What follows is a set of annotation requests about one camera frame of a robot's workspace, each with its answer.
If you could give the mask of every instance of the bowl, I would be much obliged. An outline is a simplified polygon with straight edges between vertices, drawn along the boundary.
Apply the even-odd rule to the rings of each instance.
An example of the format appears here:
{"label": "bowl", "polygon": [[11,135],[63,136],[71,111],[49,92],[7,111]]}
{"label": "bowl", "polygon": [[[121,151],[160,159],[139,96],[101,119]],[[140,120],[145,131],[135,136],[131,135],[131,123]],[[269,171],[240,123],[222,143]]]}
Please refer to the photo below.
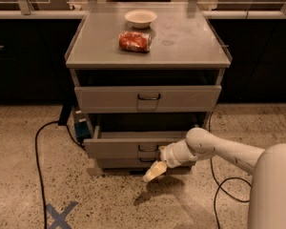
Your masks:
{"label": "bowl", "polygon": [[125,19],[138,29],[148,28],[156,17],[156,13],[151,10],[131,10],[125,14]]}

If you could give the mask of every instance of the cable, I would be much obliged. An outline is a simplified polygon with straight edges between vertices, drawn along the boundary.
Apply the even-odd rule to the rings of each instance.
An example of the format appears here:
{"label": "cable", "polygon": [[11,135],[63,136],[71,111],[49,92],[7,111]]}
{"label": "cable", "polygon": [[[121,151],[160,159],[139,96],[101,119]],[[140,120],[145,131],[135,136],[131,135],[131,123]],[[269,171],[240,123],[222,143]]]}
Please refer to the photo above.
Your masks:
{"label": "cable", "polygon": [[[211,117],[213,115],[213,112],[211,112],[210,114],[210,117],[209,117],[209,132],[211,132]],[[214,181],[216,182],[217,184],[217,190],[216,190],[216,193],[214,195],[214,204],[213,204],[213,207],[214,207],[214,214],[215,214],[215,218],[216,218],[216,223],[217,223],[217,228],[220,229],[220,223],[219,223],[219,219],[218,219],[218,214],[217,214],[217,211],[216,211],[216,199],[217,199],[217,196],[218,196],[218,192],[219,190],[223,191],[227,196],[229,196],[230,198],[232,198],[233,200],[237,201],[237,202],[242,202],[242,203],[247,203],[249,202],[249,200],[242,200],[242,199],[239,199],[239,198],[236,198],[234,197],[233,195],[231,195],[230,193],[228,193],[225,189],[222,188],[222,185],[224,183],[226,183],[228,180],[232,180],[232,179],[239,179],[241,181],[244,181],[246,182],[250,187],[251,187],[251,184],[249,181],[247,181],[246,179],[243,179],[243,178],[240,178],[240,177],[229,177],[229,178],[226,178],[224,179],[222,182],[218,182],[218,180],[216,179],[215,177],[215,172],[214,172],[214,166],[213,166],[213,160],[210,158],[210,164],[211,164],[211,172],[212,172],[212,177],[214,179]]]}
{"label": "cable", "polygon": [[[40,168],[40,163],[39,163],[39,154],[38,154],[38,136],[39,133],[47,126],[50,126],[51,124],[58,124],[59,121],[51,121],[45,125],[43,125],[41,128],[39,128],[39,130],[36,133],[35,136],[35,157],[36,157],[36,164],[37,164],[37,171],[38,171],[38,176],[39,176],[39,181],[40,181],[40,190],[41,190],[41,197],[42,197],[42,205],[43,205],[43,213],[44,213],[44,228],[47,229],[47,225],[48,225],[48,221],[47,221],[47,204],[46,204],[46,196],[45,196],[45,188],[44,188],[44,181],[42,178],[42,173],[41,173],[41,168]],[[67,131],[69,133],[69,136],[71,138],[71,140],[77,145],[79,146],[82,150],[85,151],[84,146],[82,145],[82,143],[78,143],[75,141],[75,139],[73,138],[69,126],[65,125],[67,128]]]}

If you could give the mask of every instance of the crushed soda can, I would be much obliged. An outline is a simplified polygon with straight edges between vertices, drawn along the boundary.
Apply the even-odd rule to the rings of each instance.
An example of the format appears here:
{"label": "crushed soda can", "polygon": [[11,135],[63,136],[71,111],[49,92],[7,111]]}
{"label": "crushed soda can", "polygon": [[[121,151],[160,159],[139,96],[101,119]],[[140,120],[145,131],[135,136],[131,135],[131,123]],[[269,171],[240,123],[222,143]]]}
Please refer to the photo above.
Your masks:
{"label": "crushed soda can", "polygon": [[152,38],[148,33],[124,31],[119,34],[119,47],[133,52],[149,52]]}

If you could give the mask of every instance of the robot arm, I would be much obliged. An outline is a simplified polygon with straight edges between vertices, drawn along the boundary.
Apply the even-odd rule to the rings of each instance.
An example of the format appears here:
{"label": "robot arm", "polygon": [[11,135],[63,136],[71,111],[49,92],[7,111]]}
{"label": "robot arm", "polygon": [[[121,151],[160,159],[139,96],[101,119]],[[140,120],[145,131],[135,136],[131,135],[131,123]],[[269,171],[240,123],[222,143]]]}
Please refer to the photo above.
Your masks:
{"label": "robot arm", "polygon": [[248,228],[286,228],[286,143],[264,150],[193,128],[185,139],[161,147],[160,151],[161,160],[143,176],[146,182],[165,173],[168,167],[218,155],[253,175]]}

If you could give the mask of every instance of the blue tape cross mark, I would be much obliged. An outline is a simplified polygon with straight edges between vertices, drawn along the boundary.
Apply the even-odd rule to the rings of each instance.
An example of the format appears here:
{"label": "blue tape cross mark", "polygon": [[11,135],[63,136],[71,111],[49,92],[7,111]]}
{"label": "blue tape cross mark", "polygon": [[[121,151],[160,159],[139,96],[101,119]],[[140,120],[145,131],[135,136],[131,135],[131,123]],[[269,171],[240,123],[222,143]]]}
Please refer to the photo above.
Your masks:
{"label": "blue tape cross mark", "polygon": [[60,226],[62,229],[72,229],[66,223],[66,216],[76,206],[77,203],[78,202],[71,201],[68,207],[61,214],[59,214],[53,206],[47,204],[47,211],[54,219],[54,223],[49,227],[49,229],[55,229],[57,226]]}

